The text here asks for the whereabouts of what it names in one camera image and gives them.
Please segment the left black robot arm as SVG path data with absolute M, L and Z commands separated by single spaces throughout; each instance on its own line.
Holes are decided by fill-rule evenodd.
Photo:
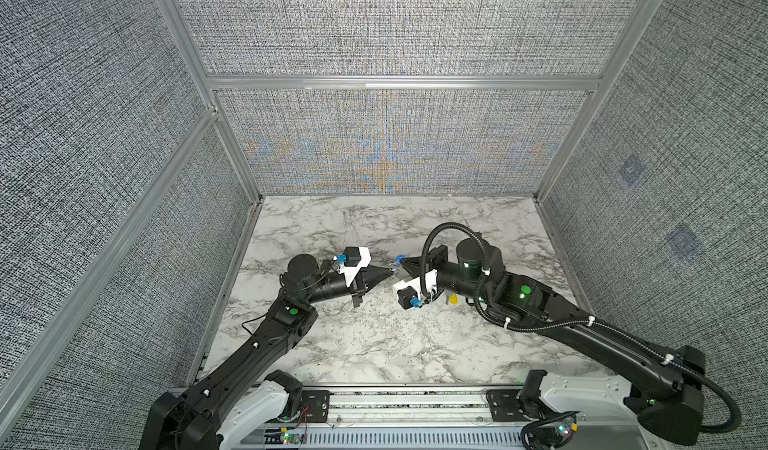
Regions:
M 315 323 L 315 303 L 349 296 L 355 306 L 392 275 L 375 266 L 366 247 L 348 247 L 318 261 L 290 259 L 275 301 L 248 340 L 180 395 L 166 392 L 151 406 L 142 449 L 232 449 L 255 427 L 301 416 L 303 385 L 269 367 L 295 348 Z

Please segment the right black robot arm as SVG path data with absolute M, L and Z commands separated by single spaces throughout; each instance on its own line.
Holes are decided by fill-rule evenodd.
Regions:
M 478 300 L 491 319 L 507 329 L 551 338 L 611 369 L 629 381 L 629 393 L 620 401 L 644 429 L 679 445 L 697 442 L 704 413 L 702 385 L 674 363 L 703 372 L 706 357 L 701 350 L 619 335 L 550 286 L 508 271 L 495 246 L 489 250 L 488 274 L 482 271 L 482 252 L 472 239 L 462 240 L 456 250 L 456 261 L 450 261 L 444 245 L 428 253 L 426 268 L 436 273 L 438 289 Z M 666 356 L 672 356 L 673 363 L 666 362 Z

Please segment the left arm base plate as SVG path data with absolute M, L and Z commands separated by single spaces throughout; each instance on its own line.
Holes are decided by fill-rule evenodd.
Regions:
M 330 410 L 331 392 L 328 390 L 303 391 L 291 425 L 302 423 L 326 423 Z

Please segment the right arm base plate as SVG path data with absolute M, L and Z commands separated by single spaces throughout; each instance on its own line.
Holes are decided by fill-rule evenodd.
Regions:
M 544 403 L 538 389 L 508 388 L 487 390 L 485 397 L 494 422 L 533 422 L 565 418 Z

